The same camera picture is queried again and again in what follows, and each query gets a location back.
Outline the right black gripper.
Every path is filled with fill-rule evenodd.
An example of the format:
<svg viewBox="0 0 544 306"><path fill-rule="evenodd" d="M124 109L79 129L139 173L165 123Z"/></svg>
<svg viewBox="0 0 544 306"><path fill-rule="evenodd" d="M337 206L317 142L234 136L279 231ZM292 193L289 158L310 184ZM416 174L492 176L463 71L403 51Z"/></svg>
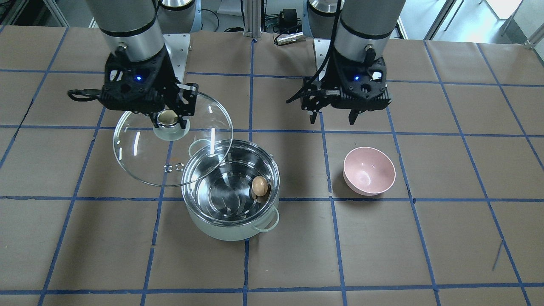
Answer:
<svg viewBox="0 0 544 306"><path fill-rule="evenodd" d="M130 61L128 48L117 47L107 58L106 76L98 101L109 110L147 114L153 128L163 126L165 107L178 116L194 116L198 84L180 84L166 47L144 61Z"/></svg>

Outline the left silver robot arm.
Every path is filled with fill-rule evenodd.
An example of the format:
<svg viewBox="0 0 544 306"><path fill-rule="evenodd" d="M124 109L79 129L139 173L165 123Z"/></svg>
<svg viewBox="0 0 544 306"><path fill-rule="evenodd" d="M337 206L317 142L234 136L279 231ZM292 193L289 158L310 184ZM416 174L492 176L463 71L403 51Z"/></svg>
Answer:
<svg viewBox="0 0 544 306"><path fill-rule="evenodd" d="M307 0L303 33L328 41L315 50L317 71L303 80L290 103L300 100L311 124L327 106L349 110L353 125L363 112L384 110L391 103L383 51L396 29L403 0Z"/></svg>

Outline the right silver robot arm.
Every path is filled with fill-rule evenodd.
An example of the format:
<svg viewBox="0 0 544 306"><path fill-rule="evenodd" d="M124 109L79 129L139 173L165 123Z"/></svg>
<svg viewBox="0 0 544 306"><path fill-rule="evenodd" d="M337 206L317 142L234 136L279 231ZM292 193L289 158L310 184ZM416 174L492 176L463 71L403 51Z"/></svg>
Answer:
<svg viewBox="0 0 544 306"><path fill-rule="evenodd" d="M161 126L164 110L174 112L173 124L187 129L196 112L198 85L182 84L167 51L157 20L161 2L153 0L88 0L110 55L101 89L71 90L72 99L98 100L105 108L148 116Z"/></svg>

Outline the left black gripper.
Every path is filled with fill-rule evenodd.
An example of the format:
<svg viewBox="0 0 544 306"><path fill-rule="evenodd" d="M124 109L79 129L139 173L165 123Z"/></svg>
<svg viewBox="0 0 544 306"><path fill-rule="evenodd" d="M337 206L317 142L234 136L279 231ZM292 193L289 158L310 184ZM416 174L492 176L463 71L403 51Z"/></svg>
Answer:
<svg viewBox="0 0 544 306"><path fill-rule="evenodd" d="M383 57L378 57L371 45L363 47L361 61L346 58L332 47L325 75L303 91L301 109L309 112L310 124L315 124L326 106L350 110L348 123L354 125L360 113L384 110L390 105L386 72Z"/></svg>

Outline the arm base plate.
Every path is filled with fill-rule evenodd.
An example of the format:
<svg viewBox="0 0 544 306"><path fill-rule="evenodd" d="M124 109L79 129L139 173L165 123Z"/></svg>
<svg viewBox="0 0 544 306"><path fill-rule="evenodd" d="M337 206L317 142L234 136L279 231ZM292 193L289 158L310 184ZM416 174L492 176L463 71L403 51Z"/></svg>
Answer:
<svg viewBox="0 0 544 306"><path fill-rule="evenodd" d="M315 67L320 68L328 54L330 39L314 39Z"/></svg>
<svg viewBox="0 0 544 306"><path fill-rule="evenodd" d="M163 38L174 75L180 83L184 83L191 36L189 34L164 34Z"/></svg>

